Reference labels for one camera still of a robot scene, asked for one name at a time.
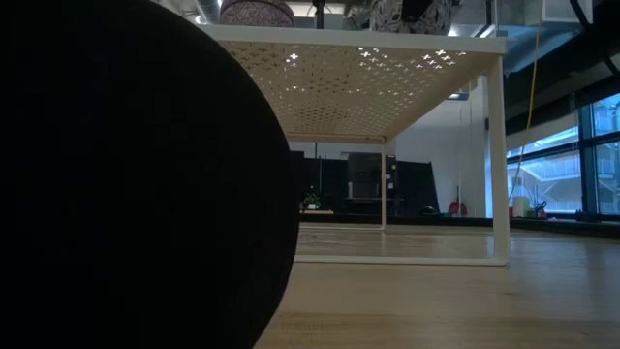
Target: window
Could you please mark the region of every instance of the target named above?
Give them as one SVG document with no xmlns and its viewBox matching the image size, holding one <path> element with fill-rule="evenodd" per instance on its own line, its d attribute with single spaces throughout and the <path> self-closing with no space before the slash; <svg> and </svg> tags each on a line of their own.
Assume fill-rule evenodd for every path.
<svg viewBox="0 0 620 349">
<path fill-rule="evenodd" d="M 546 203 L 558 218 L 620 220 L 620 94 L 578 110 L 578 126 L 508 152 L 510 204 Z"/>
<path fill-rule="evenodd" d="M 594 136 L 620 131 L 620 93 L 592 105 Z"/>
<path fill-rule="evenodd" d="M 517 162 L 508 165 L 509 194 L 525 197 L 530 207 L 546 203 L 545 211 L 575 213 L 581 204 L 581 164 L 578 151 L 523 161 L 515 179 Z"/>
<path fill-rule="evenodd" d="M 597 191 L 601 214 L 620 214 L 620 142 L 597 146 Z"/>
<path fill-rule="evenodd" d="M 549 149 L 557 145 L 562 145 L 566 143 L 573 143 L 579 140 L 579 131 L 576 126 L 557 133 L 555 135 L 551 135 L 549 137 L 545 137 L 541 140 L 535 141 L 533 143 L 526 144 L 523 148 L 523 154 L 531 153 L 534 151 Z M 507 154 L 507 157 L 519 156 L 521 154 L 521 147 L 517 149 L 510 150 Z"/>
</svg>

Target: white table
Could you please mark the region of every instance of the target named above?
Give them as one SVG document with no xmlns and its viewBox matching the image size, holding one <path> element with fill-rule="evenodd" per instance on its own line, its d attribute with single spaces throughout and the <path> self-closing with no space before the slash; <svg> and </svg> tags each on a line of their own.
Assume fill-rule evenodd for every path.
<svg viewBox="0 0 620 349">
<path fill-rule="evenodd" d="M 493 188 L 492 258 L 297 256 L 296 259 L 327 263 L 495 266 L 508 262 L 504 39 L 225 25 L 201 26 L 201 29 L 252 76 L 290 142 L 384 145 L 382 225 L 374 229 L 378 231 L 384 231 L 387 223 L 385 144 L 451 93 L 487 74 Z"/>
</svg>

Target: light fixture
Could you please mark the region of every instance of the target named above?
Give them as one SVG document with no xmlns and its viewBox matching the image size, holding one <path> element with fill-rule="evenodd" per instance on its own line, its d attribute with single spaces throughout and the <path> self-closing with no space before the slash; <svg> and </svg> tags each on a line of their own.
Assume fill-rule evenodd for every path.
<svg viewBox="0 0 620 349">
<path fill-rule="evenodd" d="M 194 22 L 198 25 L 206 25 L 209 22 L 201 15 L 195 16 L 194 17 Z"/>
<path fill-rule="evenodd" d="M 469 99 L 469 93 L 452 93 L 448 99 L 450 101 L 467 101 Z"/>
</svg>

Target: yellow cable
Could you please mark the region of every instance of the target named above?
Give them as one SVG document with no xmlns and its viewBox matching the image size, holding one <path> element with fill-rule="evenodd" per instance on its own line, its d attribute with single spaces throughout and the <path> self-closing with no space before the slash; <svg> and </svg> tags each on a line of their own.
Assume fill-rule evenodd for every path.
<svg viewBox="0 0 620 349">
<path fill-rule="evenodd" d="M 534 51 L 534 70 L 532 71 L 532 87 L 530 90 L 530 109 L 528 110 L 527 115 L 527 125 L 525 126 L 525 131 L 523 132 L 523 142 L 521 146 L 521 151 L 519 154 L 519 164 L 516 167 L 516 174 L 514 175 L 514 181 L 512 182 L 512 190 L 511 194 L 508 196 L 508 201 L 510 202 L 512 199 L 512 194 L 514 193 L 514 188 L 516 187 L 516 179 L 519 177 L 519 171 L 521 170 L 521 163 L 523 162 L 523 151 L 525 150 L 525 145 L 527 144 L 527 132 L 530 129 L 530 125 L 532 123 L 532 111 L 534 110 L 534 91 L 536 90 L 536 72 L 539 66 L 539 46 L 541 43 L 541 26 L 543 24 L 543 3 L 541 0 L 541 16 L 539 17 L 539 24 L 536 28 L 536 48 Z"/>
</svg>

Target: perforated tabletop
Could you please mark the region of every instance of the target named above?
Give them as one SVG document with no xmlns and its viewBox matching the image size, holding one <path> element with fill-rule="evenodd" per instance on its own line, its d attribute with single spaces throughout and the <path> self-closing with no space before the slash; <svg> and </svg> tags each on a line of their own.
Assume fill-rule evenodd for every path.
<svg viewBox="0 0 620 349">
<path fill-rule="evenodd" d="M 252 76 L 290 141 L 383 143 L 506 51 L 496 38 L 203 26 Z"/>
</svg>

